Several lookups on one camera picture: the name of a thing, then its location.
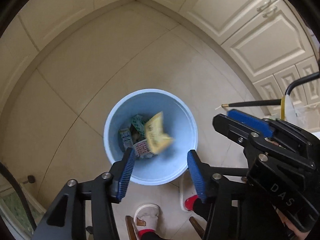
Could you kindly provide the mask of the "yellow paper bag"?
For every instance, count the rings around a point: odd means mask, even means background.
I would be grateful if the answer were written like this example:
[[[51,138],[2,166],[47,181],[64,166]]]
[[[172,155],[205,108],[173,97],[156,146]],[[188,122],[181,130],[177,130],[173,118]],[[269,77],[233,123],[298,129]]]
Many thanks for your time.
[[[150,151],[158,155],[168,148],[174,139],[164,132],[163,112],[154,115],[145,123],[145,137],[148,141]]]

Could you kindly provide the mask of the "green snack bag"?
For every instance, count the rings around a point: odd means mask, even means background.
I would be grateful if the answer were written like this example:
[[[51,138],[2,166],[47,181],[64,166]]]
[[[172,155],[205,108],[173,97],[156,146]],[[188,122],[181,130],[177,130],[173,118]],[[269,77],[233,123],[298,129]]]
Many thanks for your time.
[[[143,137],[145,137],[145,123],[146,122],[144,121],[143,117],[139,114],[137,114],[131,118],[132,126]]]

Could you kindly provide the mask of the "red white checkered packet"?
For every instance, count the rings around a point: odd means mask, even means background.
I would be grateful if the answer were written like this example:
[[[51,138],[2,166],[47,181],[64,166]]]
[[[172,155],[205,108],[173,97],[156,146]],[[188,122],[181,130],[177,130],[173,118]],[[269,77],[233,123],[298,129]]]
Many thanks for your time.
[[[140,159],[149,159],[153,157],[153,153],[149,149],[147,139],[141,140],[133,145],[135,155]]]

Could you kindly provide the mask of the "white slipper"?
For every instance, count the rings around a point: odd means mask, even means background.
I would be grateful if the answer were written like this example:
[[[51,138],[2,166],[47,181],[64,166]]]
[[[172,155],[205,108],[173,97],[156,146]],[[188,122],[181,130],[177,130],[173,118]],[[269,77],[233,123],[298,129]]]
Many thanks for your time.
[[[158,225],[160,208],[156,204],[143,204],[135,212],[133,221],[138,233],[155,232]]]

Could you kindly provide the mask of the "blue plastic trash bucket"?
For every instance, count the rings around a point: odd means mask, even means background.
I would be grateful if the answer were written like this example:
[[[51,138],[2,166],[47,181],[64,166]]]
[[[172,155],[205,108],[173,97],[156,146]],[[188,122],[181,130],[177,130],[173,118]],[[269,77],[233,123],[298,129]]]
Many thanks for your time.
[[[110,163],[133,146],[136,162],[131,181],[146,186],[170,183],[187,169],[187,153],[197,149],[197,124],[188,106],[160,89],[142,89],[119,100],[104,126]]]

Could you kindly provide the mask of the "milk carton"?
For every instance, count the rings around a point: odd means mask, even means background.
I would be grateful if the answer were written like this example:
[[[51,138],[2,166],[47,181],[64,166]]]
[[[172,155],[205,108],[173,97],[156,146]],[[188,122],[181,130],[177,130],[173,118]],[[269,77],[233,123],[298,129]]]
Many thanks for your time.
[[[119,134],[125,150],[133,147],[131,132],[128,128],[120,129]]]

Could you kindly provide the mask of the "lower cream cabinets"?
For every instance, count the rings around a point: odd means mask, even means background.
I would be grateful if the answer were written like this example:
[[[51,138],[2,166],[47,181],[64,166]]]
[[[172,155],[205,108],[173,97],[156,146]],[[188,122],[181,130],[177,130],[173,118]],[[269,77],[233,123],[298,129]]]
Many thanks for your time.
[[[10,109],[25,73],[55,45],[94,18],[131,0],[14,0],[1,24],[1,112]],[[139,0],[233,59],[244,79],[257,85],[295,66],[300,77],[318,70],[302,17],[287,0]]]

